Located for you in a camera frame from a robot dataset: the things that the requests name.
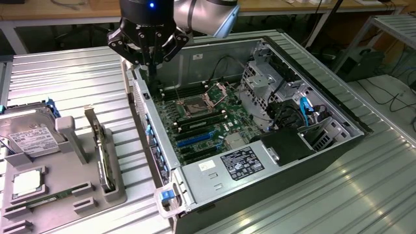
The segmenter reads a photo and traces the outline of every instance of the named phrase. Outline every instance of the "hard drive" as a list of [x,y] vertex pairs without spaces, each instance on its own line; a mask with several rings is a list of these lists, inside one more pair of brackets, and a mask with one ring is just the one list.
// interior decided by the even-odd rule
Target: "hard drive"
[[0,115],[0,141],[12,154],[24,152],[37,157],[58,151],[57,144],[65,138],[54,130],[56,115],[54,107],[44,102],[4,110]]

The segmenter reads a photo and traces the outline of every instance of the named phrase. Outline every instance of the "blue pcie slot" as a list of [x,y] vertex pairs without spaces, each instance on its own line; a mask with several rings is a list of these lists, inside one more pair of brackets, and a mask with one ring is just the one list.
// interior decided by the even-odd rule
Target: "blue pcie slot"
[[210,139],[212,136],[213,136],[213,132],[205,133],[205,134],[202,134],[202,135],[200,135],[200,136],[197,136],[194,138],[190,138],[188,140],[182,140],[181,142],[177,142],[176,146],[177,147],[184,147],[186,145],[192,145],[192,144],[194,144],[194,143],[197,143],[197,142],[200,142],[202,140]]

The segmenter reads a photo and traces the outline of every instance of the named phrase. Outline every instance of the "open computer chassis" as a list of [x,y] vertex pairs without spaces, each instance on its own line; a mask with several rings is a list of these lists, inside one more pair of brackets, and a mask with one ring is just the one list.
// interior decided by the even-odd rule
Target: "open computer chassis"
[[181,234],[322,171],[370,133],[269,37],[192,44],[152,80],[136,69],[130,101],[158,212]]

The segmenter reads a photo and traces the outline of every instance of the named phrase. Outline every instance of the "motherboard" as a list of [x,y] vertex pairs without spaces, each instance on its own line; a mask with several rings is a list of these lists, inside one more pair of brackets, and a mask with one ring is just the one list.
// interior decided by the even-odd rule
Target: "motherboard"
[[253,116],[238,100],[240,91],[228,83],[205,86],[202,93],[170,91],[156,109],[182,165],[244,146],[261,134]]

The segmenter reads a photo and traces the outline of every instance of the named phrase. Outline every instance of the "green circuit board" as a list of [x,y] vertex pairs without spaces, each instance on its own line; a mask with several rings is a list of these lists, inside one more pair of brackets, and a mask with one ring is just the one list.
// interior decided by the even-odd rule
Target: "green circuit board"
[[[245,111],[242,105],[238,104],[234,91],[229,87],[226,87],[225,90],[226,96],[224,97],[220,88],[213,87],[209,89],[208,96],[212,103],[216,103],[224,97],[222,101],[218,102],[213,108],[209,108],[202,102],[202,95],[194,95],[170,101],[156,100],[158,116],[161,118],[176,155],[184,165],[230,150],[232,148],[225,142],[225,137],[229,134],[238,133],[245,143],[249,142],[252,137],[261,134],[260,129],[250,118],[250,114]],[[225,121],[202,128],[202,130],[212,134],[210,139],[196,142],[184,147],[178,147],[177,143],[192,137],[176,140],[180,133],[173,123],[222,110],[226,115]],[[198,153],[212,148],[216,148],[213,152],[204,155]]]

